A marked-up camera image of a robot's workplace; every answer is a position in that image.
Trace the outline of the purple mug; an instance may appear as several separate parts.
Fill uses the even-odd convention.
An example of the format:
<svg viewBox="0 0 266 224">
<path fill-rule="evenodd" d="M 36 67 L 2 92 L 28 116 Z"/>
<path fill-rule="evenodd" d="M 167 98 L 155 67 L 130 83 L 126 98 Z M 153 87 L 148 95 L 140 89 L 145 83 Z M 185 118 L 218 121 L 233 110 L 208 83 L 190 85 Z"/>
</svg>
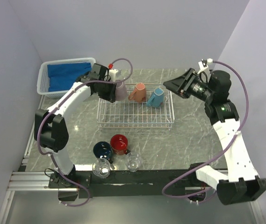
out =
<svg viewBox="0 0 266 224">
<path fill-rule="evenodd" d="M 125 82 L 120 82 L 120 80 L 116 80 L 116 89 L 115 89 L 115 100 L 116 101 L 122 101 L 125 100 L 128 92 L 125 85 Z"/>
</svg>

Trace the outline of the light blue mug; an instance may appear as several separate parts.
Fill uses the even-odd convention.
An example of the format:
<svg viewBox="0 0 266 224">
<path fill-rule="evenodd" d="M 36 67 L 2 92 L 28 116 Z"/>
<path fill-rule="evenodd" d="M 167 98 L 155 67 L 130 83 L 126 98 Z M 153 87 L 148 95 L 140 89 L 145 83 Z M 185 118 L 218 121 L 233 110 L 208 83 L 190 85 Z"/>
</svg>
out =
<svg viewBox="0 0 266 224">
<path fill-rule="evenodd" d="M 159 108 L 164 102 L 164 94 L 165 92 L 161 88 L 156 88 L 147 100 L 146 106 Z"/>
</svg>

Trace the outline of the white wire dish rack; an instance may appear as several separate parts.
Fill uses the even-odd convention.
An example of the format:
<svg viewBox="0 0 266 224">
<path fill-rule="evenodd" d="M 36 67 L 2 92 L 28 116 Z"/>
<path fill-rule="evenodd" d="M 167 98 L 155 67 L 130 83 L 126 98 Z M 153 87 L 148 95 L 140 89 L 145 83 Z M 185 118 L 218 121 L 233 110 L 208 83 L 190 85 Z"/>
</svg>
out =
<svg viewBox="0 0 266 224">
<path fill-rule="evenodd" d="M 125 99 L 110 103 L 99 99 L 97 123 L 103 128 L 164 128 L 171 129 L 175 121 L 173 96 L 162 84 L 145 84 L 147 98 L 156 88 L 164 91 L 164 102 L 159 108 L 149 107 Z"/>
</svg>

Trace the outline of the red mug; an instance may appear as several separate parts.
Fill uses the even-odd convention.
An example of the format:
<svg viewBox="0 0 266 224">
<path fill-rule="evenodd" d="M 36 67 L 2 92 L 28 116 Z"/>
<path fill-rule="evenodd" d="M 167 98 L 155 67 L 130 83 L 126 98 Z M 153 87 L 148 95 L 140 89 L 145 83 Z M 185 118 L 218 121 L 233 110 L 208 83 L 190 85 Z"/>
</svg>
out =
<svg viewBox="0 0 266 224">
<path fill-rule="evenodd" d="M 128 151 L 128 139 L 122 134 L 114 135 L 110 140 L 110 145 L 116 155 L 125 155 Z"/>
</svg>

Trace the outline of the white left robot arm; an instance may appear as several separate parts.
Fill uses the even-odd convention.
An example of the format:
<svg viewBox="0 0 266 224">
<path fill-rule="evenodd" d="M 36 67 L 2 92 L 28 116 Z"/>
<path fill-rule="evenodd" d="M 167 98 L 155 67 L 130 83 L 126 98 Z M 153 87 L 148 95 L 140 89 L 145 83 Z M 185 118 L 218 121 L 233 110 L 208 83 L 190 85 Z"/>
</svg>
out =
<svg viewBox="0 0 266 224">
<path fill-rule="evenodd" d="M 76 168 L 69 157 L 66 145 L 69 132 L 66 122 L 79 103 L 97 93 L 102 99 L 115 102 L 117 82 L 110 71 L 114 64 L 104 66 L 94 63 L 91 69 L 80 74 L 68 92 L 48 109 L 39 109 L 35 113 L 34 139 L 41 155 L 47 155 L 54 164 L 54 173 L 67 188 L 79 186 Z"/>
</svg>

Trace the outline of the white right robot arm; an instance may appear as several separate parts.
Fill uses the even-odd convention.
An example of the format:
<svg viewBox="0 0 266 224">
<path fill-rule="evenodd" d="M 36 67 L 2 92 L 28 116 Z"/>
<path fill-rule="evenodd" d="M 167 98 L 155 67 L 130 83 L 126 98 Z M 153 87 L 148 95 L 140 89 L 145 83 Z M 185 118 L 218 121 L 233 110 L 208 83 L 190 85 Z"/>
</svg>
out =
<svg viewBox="0 0 266 224">
<path fill-rule="evenodd" d="M 165 81 L 164 87 L 181 98 L 194 96 L 205 103 L 205 113 L 216 131 L 223 148 L 213 159 L 201 163 L 166 184 L 166 190 L 188 176 L 189 183 L 198 186 L 202 182 L 216 190 L 223 205 L 252 202 L 266 191 L 266 179 L 260 178 L 248 155 L 235 105 L 228 99 L 231 80 L 229 73 L 216 70 L 207 83 L 200 74 L 190 68 L 185 74 Z"/>
</svg>

